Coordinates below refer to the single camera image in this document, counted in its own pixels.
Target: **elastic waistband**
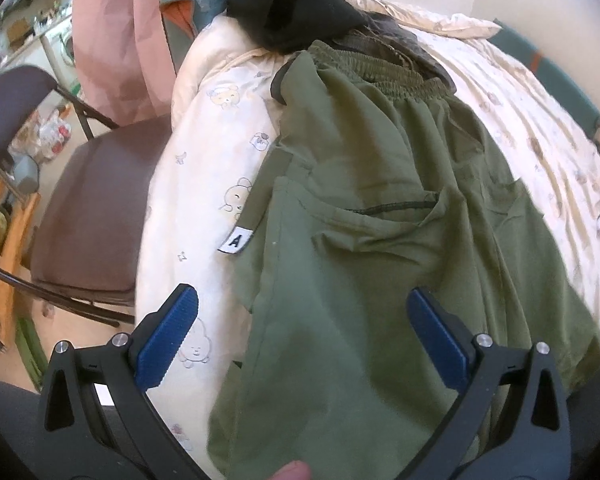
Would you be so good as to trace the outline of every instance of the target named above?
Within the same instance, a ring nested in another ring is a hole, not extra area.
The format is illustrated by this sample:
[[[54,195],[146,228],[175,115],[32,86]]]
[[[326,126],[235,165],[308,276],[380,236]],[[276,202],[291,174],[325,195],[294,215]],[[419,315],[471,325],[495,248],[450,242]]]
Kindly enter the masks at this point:
[[[314,41],[308,52],[315,62],[337,68],[352,82],[371,83],[389,99],[432,99],[451,95],[438,78],[425,80],[415,70],[359,52],[335,50],[320,40]]]

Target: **brown chair seat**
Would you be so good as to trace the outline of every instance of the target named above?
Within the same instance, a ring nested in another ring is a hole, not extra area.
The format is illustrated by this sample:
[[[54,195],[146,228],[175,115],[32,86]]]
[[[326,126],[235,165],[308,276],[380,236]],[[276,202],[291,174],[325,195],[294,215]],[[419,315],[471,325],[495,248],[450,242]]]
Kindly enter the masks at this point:
[[[163,116],[75,150],[35,237],[34,282],[81,300],[134,304],[149,182],[170,135]]]

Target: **white bedding with cartoon print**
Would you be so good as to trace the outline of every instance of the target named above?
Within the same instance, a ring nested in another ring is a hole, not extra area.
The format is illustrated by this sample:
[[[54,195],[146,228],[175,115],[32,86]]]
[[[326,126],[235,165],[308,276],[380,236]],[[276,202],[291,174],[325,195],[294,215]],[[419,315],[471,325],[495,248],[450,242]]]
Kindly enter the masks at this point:
[[[529,189],[572,285],[600,325],[600,157],[584,133],[531,72],[486,43],[499,29],[494,23],[379,0],[348,1],[411,27],[446,67],[456,95],[484,121]],[[200,310],[164,381],[149,396],[213,479],[222,475],[206,453],[208,418],[231,361],[244,354],[250,329],[247,311],[232,295],[232,256],[218,247],[278,135],[282,106],[270,96],[270,83],[285,61],[257,48],[235,20],[216,17],[178,74],[173,135],[150,187],[137,322],[181,282],[196,288]]]

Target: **blue gripper pad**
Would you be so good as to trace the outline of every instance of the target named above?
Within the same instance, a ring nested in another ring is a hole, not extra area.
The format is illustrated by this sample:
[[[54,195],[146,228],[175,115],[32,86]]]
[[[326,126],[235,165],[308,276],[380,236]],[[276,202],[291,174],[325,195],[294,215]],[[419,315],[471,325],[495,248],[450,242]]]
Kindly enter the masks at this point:
[[[469,385],[475,362],[473,335],[459,317],[446,312],[424,288],[407,298],[411,326],[447,388],[459,394]]]
[[[162,382],[197,316],[196,289],[181,283],[157,312],[136,327],[132,334],[136,348],[129,351],[129,361],[139,390],[145,392]]]

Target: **chair backrest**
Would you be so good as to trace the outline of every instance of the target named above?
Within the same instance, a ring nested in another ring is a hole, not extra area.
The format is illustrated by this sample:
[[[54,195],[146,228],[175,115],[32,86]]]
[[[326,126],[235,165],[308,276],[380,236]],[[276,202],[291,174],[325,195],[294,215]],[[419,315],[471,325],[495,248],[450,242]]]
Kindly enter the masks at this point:
[[[58,90],[56,80],[35,66],[0,74],[0,161],[20,127],[53,90]]]

